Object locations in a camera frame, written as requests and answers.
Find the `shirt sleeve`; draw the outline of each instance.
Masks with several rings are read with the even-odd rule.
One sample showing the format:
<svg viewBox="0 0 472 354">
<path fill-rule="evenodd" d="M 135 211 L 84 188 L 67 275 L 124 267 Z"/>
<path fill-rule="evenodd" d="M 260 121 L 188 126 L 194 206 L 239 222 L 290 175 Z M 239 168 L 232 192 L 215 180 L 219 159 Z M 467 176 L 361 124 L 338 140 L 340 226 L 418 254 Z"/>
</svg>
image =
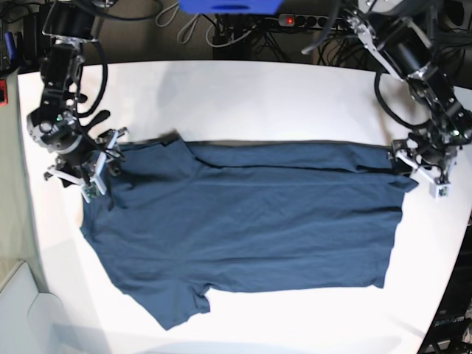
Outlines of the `shirt sleeve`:
<svg viewBox="0 0 472 354">
<path fill-rule="evenodd" d="M 181 325 L 197 313 L 209 312 L 203 291 L 181 280 L 165 280 L 126 292 L 144 307 L 159 324 L 169 330 Z"/>
</svg>

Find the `blue box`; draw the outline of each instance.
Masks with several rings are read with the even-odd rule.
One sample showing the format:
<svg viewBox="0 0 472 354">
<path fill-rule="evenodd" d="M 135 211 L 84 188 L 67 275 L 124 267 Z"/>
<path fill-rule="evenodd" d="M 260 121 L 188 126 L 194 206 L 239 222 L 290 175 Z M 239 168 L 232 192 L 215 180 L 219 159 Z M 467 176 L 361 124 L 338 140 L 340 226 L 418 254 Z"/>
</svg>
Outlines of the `blue box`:
<svg viewBox="0 0 472 354">
<path fill-rule="evenodd" d="M 180 0 L 186 13 L 274 14 L 283 0 Z"/>
</svg>

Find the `blue t-shirt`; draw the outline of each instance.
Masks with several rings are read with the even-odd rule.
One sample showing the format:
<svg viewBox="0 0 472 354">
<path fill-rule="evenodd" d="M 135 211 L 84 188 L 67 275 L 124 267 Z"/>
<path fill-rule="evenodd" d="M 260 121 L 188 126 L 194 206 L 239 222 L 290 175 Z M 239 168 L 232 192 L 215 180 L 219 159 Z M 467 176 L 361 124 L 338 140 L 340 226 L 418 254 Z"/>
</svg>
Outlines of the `blue t-shirt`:
<svg viewBox="0 0 472 354">
<path fill-rule="evenodd" d="M 234 292 L 384 286 L 405 192 L 387 149 L 122 146 L 82 231 L 112 283 L 169 329 Z"/>
</svg>

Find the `white cable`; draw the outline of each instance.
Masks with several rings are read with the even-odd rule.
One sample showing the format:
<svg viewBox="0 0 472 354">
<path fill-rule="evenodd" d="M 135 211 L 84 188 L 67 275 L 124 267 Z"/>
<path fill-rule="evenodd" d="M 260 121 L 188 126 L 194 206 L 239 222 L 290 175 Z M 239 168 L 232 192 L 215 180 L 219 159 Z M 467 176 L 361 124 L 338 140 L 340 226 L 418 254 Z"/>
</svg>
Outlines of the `white cable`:
<svg viewBox="0 0 472 354">
<path fill-rule="evenodd" d="M 163 9 L 158 15 L 156 16 L 156 20 L 154 21 L 156 23 L 157 27 L 167 27 L 169 26 L 174 19 L 177 16 L 178 11 L 180 10 L 180 6 L 178 2 L 176 2 L 174 5 L 170 5 L 169 7 L 166 7 Z M 170 15 L 170 18 L 167 22 L 161 23 L 159 20 L 161 19 L 162 16 L 167 14 L 168 12 L 172 11 L 172 14 Z M 195 28 L 198 23 L 198 19 L 200 18 L 200 14 L 194 15 L 190 21 L 187 22 L 185 26 L 182 27 L 182 29 L 178 32 L 177 34 L 177 41 L 180 44 L 187 44 L 189 43 L 190 39 L 192 39 L 193 33 L 195 31 Z"/>
<path fill-rule="evenodd" d="M 211 42 L 211 40 L 208 38 L 208 35 L 209 35 L 209 31 L 212 30 L 212 28 L 215 27 L 214 24 L 212 24 L 209 29 L 206 31 L 206 35 L 205 35 L 205 39 L 206 39 L 206 42 L 208 43 L 208 45 L 212 48 L 226 48 L 227 46 L 232 46 L 233 44 L 236 44 L 237 42 L 239 41 L 242 41 L 243 39 L 247 38 L 251 33 L 252 33 L 252 30 L 254 28 L 256 28 L 256 26 L 254 25 L 248 32 L 244 33 L 243 35 L 241 35 L 238 39 L 230 39 L 228 41 L 228 43 L 225 43 L 225 44 L 213 44 Z"/>
</svg>

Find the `white tabletop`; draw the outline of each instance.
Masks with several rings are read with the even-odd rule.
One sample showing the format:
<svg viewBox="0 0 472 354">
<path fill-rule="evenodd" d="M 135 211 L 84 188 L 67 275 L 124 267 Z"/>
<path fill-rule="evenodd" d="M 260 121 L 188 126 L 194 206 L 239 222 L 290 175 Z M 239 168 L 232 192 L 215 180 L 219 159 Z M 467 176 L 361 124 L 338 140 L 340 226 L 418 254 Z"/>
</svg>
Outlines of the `white tabletop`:
<svg viewBox="0 0 472 354">
<path fill-rule="evenodd" d="M 83 92 L 91 100 L 100 72 L 100 67 L 88 67 L 84 73 Z M 132 141 L 177 130 L 187 141 L 388 145 L 392 139 L 404 139 L 408 131 L 382 112 L 373 80 L 370 72 L 281 63 L 116 64 L 110 66 L 100 105 L 111 111 L 111 118 L 94 133 L 127 126 L 127 139 Z M 19 84 L 25 123 L 26 115 L 38 107 L 43 86 L 38 74 L 22 75 Z M 425 119 L 425 111 L 412 102 L 403 84 L 385 75 L 381 86 L 392 109 L 404 119 Z M 472 92 L 457 89 L 457 95 L 472 108 Z M 211 313 L 165 332 L 112 286 L 77 227 L 79 191 L 43 180 L 54 156 L 35 145 L 25 130 L 24 135 L 49 288 L 63 300 L 78 336 L 88 341 L 84 345 L 113 353 L 152 347 L 166 353 L 241 353 L 209 344 L 215 342 L 233 349 L 235 343 L 247 344 L 245 353 L 288 353 L 287 348 L 298 350 L 294 353 L 416 353 L 443 296 L 472 208 L 468 147 L 459 155 L 449 198 L 435 201 L 428 183 L 414 176 L 420 186 L 405 198 L 384 289 L 263 294 L 210 290 Z M 179 344 L 182 341 L 206 344 Z"/>
</svg>

